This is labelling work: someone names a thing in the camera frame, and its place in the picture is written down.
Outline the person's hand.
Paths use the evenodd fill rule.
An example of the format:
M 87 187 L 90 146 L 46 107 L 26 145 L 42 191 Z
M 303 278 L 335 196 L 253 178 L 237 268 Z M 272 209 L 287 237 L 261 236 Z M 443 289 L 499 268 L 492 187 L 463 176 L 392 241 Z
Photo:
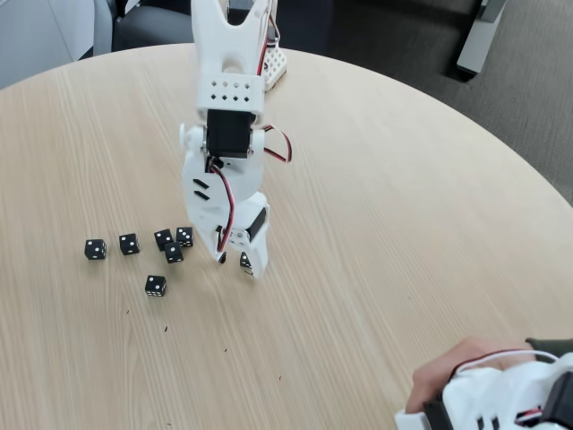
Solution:
M 498 341 L 468 337 L 413 373 L 413 388 L 407 399 L 405 412 L 419 413 L 423 404 L 443 390 L 453 370 L 461 363 L 504 350 L 532 350 L 524 341 Z

